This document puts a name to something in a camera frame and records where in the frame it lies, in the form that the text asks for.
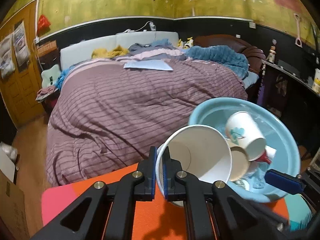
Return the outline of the white lotion tube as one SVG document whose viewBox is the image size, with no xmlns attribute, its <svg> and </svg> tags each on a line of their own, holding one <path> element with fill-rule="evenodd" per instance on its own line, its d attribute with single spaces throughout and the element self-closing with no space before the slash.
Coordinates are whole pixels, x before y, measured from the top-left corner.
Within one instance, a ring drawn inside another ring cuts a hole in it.
<svg viewBox="0 0 320 240">
<path fill-rule="evenodd" d="M 272 162 L 275 155 L 276 155 L 277 150 L 275 148 L 272 148 L 270 146 L 265 146 L 265 155 L 267 157 L 267 159 Z"/>
</svg>

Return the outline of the white paper cup green print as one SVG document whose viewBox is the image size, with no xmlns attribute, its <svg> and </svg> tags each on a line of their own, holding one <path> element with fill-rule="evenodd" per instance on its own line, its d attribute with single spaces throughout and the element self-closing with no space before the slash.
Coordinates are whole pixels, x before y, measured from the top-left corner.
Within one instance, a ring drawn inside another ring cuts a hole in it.
<svg viewBox="0 0 320 240">
<path fill-rule="evenodd" d="M 170 157 L 181 163 L 182 170 L 200 181 L 227 183 L 231 177 L 232 155 L 225 137 L 207 125 L 185 126 L 174 132 L 157 150 L 155 174 L 161 194 L 164 194 L 162 159 L 166 148 Z"/>
</svg>

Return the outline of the brown paper cup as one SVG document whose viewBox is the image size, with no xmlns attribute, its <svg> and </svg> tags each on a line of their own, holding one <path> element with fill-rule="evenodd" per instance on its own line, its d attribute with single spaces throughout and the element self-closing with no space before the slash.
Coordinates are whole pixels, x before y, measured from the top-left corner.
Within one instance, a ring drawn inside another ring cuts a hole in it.
<svg viewBox="0 0 320 240">
<path fill-rule="evenodd" d="M 246 174 L 250 166 L 250 161 L 248 160 L 246 151 L 242 147 L 230 140 L 228 140 L 227 143 L 232 155 L 232 169 L 229 180 L 236 181 Z"/>
</svg>

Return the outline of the clear crumpled plastic wrap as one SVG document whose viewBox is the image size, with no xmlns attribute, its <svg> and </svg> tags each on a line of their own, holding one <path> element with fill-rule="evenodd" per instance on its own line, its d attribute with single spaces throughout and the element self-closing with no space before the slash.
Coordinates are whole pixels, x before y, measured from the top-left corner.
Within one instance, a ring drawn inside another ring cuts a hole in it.
<svg viewBox="0 0 320 240">
<path fill-rule="evenodd" d="M 264 178 L 265 173 L 265 171 L 257 169 L 251 177 L 243 176 L 242 178 L 239 178 L 236 181 L 234 181 L 233 184 L 249 192 L 262 190 L 266 187 L 266 182 Z"/>
</svg>

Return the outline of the light blue plastic basin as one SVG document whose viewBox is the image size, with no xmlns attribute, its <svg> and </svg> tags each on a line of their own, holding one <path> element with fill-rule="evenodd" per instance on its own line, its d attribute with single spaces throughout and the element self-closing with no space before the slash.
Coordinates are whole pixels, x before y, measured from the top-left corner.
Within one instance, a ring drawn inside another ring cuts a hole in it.
<svg viewBox="0 0 320 240">
<path fill-rule="evenodd" d="M 269 185 L 267 170 L 296 176 L 300 172 L 298 146 L 287 127 L 272 113 L 254 103 L 236 98 L 215 98 L 199 104 L 189 125 L 217 129 L 235 146 L 245 150 L 250 168 L 231 174 L 228 185 L 242 198 L 270 203 L 286 193 Z"/>
</svg>

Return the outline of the purple striped quilt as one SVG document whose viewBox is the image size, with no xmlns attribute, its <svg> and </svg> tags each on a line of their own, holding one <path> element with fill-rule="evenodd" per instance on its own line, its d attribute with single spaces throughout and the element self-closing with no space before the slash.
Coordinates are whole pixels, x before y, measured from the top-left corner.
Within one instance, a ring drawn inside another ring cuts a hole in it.
<svg viewBox="0 0 320 240">
<path fill-rule="evenodd" d="M 46 175 L 53 186 L 135 164 L 188 123 L 200 103 L 247 99 L 242 80 L 210 61 L 167 59 L 171 71 L 92 59 L 65 78 L 50 115 Z"/>
</svg>

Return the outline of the dark side table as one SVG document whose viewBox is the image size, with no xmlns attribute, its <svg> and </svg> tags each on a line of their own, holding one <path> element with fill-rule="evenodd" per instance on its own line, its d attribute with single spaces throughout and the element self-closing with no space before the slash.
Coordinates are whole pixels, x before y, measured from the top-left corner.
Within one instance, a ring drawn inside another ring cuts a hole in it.
<svg viewBox="0 0 320 240">
<path fill-rule="evenodd" d="M 304 158 L 319 149 L 319 95 L 306 83 L 275 64 L 263 61 L 257 104 L 277 116 L 306 149 Z"/>
</svg>

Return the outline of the white kettle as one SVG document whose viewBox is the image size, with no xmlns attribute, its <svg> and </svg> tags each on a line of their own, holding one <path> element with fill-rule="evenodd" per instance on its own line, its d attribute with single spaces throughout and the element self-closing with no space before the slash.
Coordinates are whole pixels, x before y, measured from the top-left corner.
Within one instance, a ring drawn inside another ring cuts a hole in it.
<svg viewBox="0 0 320 240">
<path fill-rule="evenodd" d="M 315 77 L 312 84 L 312 90 L 318 95 L 320 94 L 320 70 L 318 68 L 316 68 L 315 70 Z"/>
</svg>

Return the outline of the white paper sheet on bed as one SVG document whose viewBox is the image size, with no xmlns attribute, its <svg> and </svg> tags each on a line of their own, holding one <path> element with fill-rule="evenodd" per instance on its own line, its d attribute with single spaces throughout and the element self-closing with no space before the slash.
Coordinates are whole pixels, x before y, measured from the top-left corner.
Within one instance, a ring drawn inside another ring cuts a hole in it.
<svg viewBox="0 0 320 240">
<path fill-rule="evenodd" d="M 159 71 L 173 71 L 173 69 L 162 60 L 147 60 L 147 61 L 131 61 L 124 64 L 124 69 L 147 69 Z"/>
</svg>

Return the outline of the yellow cloth on bed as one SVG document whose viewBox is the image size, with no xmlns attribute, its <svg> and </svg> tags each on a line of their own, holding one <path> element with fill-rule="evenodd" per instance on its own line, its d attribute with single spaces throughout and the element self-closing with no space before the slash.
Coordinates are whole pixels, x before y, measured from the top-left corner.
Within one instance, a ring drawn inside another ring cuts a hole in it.
<svg viewBox="0 0 320 240">
<path fill-rule="evenodd" d="M 97 48 L 93 50 L 91 54 L 91 58 L 92 59 L 96 59 L 96 58 L 112 59 L 117 56 L 124 56 L 128 53 L 129 53 L 129 50 L 127 48 L 123 48 L 122 46 L 117 46 L 112 50 L 107 50 L 105 48 Z"/>
</svg>

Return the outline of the pale green pillow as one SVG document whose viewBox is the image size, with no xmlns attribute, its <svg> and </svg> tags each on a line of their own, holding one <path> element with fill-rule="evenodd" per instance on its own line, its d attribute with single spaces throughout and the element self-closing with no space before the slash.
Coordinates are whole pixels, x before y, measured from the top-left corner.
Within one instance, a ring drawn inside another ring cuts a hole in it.
<svg viewBox="0 0 320 240">
<path fill-rule="evenodd" d="M 58 64 L 53 65 L 51 68 L 44 70 L 41 73 L 42 88 L 47 88 L 56 83 L 61 74 L 60 66 Z"/>
</svg>

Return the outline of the brown leather sofa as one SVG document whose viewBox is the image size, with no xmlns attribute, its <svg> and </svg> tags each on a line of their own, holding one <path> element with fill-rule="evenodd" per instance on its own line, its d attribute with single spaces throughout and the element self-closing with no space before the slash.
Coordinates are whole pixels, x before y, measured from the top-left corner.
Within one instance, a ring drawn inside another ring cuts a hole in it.
<svg viewBox="0 0 320 240">
<path fill-rule="evenodd" d="M 217 34 L 208 36 L 198 36 L 194 40 L 194 45 L 210 47 L 225 45 L 233 49 L 236 53 L 245 55 L 249 62 L 249 71 L 259 74 L 263 65 L 262 60 L 266 59 L 264 52 L 248 42 L 231 35 Z"/>
</svg>

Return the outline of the white bed headboard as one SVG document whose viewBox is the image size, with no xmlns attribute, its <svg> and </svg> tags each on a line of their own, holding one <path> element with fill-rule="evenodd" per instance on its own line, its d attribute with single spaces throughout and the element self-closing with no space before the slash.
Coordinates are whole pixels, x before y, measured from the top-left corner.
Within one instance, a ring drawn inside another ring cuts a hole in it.
<svg viewBox="0 0 320 240">
<path fill-rule="evenodd" d="M 169 42 L 175 46 L 178 44 L 179 36 L 177 32 L 140 31 L 134 33 L 120 33 L 81 41 L 60 50 L 61 69 L 65 70 L 74 64 L 89 60 L 93 50 L 97 48 L 105 48 L 106 50 L 111 51 L 117 46 L 129 48 L 135 43 L 147 44 L 163 39 L 169 40 Z"/>
</svg>

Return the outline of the blue fluffy blanket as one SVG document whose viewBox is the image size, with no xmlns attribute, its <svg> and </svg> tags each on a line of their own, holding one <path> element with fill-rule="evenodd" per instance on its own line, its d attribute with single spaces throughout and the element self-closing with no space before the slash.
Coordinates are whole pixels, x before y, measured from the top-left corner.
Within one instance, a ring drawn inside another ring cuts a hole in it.
<svg viewBox="0 0 320 240">
<path fill-rule="evenodd" d="M 213 61 L 230 68 L 240 78 L 248 76 L 249 62 L 244 54 L 235 52 L 225 45 L 200 47 L 193 46 L 184 51 L 187 57 L 194 60 Z"/>
</svg>

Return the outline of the brown wooden door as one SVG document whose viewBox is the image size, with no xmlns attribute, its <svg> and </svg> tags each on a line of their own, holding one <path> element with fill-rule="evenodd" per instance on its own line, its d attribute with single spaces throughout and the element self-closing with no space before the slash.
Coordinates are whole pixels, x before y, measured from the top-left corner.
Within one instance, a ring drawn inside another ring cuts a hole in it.
<svg viewBox="0 0 320 240">
<path fill-rule="evenodd" d="M 35 101 L 42 82 L 33 50 L 33 41 L 37 34 L 38 5 L 39 0 L 32 0 L 1 24 L 1 39 L 4 39 L 23 22 L 26 44 L 30 49 L 29 60 L 19 66 L 12 48 L 15 71 L 5 79 L 1 79 L 1 96 L 16 128 L 44 114 L 42 105 Z"/>
</svg>

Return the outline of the cardboard box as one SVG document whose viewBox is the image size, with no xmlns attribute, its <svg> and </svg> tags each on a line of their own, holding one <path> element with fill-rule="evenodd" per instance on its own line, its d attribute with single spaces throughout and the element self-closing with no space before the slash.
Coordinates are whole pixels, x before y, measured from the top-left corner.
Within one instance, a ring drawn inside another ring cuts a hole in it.
<svg viewBox="0 0 320 240">
<path fill-rule="evenodd" d="M 1 172 L 1 239 L 30 239 L 24 194 Z"/>
</svg>

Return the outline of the hanging white bag right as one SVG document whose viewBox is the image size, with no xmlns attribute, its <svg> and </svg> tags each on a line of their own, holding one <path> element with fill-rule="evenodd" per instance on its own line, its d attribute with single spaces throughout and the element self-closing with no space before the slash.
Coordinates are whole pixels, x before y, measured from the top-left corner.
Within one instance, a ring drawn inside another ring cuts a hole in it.
<svg viewBox="0 0 320 240">
<path fill-rule="evenodd" d="M 18 66 L 29 61 L 30 51 L 27 43 L 24 21 L 15 28 L 13 32 L 13 44 Z"/>
</svg>

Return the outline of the hanging white bag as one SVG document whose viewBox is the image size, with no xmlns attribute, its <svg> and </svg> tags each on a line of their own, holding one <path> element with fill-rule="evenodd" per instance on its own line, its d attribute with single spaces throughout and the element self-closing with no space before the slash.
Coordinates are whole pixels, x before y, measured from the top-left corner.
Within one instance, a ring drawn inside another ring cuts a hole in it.
<svg viewBox="0 0 320 240">
<path fill-rule="evenodd" d="M 24 21 L 15 28 L 13 32 L 13 44 L 18 66 L 29 61 L 30 51 L 27 43 Z"/>
<path fill-rule="evenodd" d="M 1 41 L 1 78 L 5 80 L 15 71 L 15 64 L 12 60 L 12 34 L 9 34 Z"/>
</svg>

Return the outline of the hanging white bag left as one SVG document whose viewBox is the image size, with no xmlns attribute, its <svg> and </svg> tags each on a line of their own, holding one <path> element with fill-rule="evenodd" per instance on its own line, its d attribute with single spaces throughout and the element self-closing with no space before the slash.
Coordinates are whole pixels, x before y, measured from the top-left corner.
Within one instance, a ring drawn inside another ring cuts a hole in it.
<svg viewBox="0 0 320 240">
<path fill-rule="evenodd" d="M 9 34 L 1 41 L 1 78 L 5 80 L 15 71 L 15 64 L 12 60 L 12 34 Z"/>
</svg>

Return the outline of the red hanging ornament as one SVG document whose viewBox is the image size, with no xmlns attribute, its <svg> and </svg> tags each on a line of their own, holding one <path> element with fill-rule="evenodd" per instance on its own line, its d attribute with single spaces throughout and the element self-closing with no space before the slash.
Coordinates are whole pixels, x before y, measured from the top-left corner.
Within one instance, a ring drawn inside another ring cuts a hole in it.
<svg viewBox="0 0 320 240">
<path fill-rule="evenodd" d="M 49 31 L 50 25 L 51 23 L 48 18 L 44 14 L 41 14 L 37 22 L 37 34 L 42 35 Z"/>
</svg>

